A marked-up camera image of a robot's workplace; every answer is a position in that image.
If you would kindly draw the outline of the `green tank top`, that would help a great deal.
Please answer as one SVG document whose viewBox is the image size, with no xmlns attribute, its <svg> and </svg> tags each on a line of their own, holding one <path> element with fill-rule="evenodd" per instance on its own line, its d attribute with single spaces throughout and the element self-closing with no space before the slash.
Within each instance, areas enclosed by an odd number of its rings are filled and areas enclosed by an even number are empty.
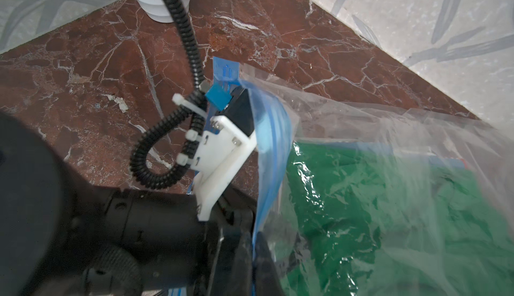
<svg viewBox="0 0 514 296">
<path fill-rule="evenodd" d="M 294 143 L 287 295 L 512 295 L 507 222 L 464 168 Z"/>
</svg>

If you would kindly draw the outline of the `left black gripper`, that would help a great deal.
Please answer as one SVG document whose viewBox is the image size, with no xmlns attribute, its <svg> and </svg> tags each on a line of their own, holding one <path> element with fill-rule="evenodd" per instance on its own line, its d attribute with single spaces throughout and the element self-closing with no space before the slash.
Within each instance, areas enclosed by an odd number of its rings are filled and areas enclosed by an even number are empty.
<svg viewBox="0 0 514 296">
<path fill-rule="evenodd" d="M 63 295 L 142 295 L 184 287 L 207 295 L 210 251 L 221 231 L 248 231 L 256 202 L 229 186 L 206 222 L 193 196 L 65 184 L 64 252 L 72 265 Z"/>
</svg>

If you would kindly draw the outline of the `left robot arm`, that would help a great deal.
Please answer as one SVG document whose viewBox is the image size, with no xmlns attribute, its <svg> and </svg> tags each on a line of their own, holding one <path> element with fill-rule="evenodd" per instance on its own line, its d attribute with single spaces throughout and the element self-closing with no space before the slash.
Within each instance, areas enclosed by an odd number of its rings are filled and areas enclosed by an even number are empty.
<svg viewBox="0 0 514 296">
<path fill-rule="evenodd" d="M 251 295 L 250 212 L 192 196 L 93 186 L 1 115 L 1 294 Z"/>
</svg>

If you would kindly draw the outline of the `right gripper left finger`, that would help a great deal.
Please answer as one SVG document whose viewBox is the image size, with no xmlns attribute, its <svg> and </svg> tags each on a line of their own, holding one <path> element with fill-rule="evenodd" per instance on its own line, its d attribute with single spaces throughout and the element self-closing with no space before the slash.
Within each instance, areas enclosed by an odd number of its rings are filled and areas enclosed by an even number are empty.
<svg viewBox="0 0 514 296">
<path fill-rule="evenodd" d="M 250 233 L 221 231 L 209 258 L 207 295 L 252 294 L 252 239 Z"/>
</svg>

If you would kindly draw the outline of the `clear vacuum bag blue zip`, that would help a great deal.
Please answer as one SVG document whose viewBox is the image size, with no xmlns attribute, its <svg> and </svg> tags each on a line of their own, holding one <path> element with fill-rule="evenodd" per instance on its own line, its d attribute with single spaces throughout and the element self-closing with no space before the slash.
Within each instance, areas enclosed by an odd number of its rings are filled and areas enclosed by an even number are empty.
<svg viewBox="0 0 514 296">
<path fill-rule="evenodd" d="M 192 164 L 198 216 L 250 153 L 251 227 L 224 231 L 211 295 L 512 295 L 513 140 L 419 109 L 341 103 L 216 58 Z"/>
</svg>

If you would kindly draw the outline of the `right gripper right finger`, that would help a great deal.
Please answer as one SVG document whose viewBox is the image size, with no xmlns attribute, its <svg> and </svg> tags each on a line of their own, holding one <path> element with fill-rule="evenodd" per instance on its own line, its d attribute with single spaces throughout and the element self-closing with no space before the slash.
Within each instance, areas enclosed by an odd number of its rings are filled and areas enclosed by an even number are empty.
<svg viewBox="0 0 514 296">
<path fill-rule="evenodd" d="M 254 244 L 254 295 L 284 296 L 280 279 L 272 260 L 266 237 L 263 232 L 256 236 Z"/>
</svg>

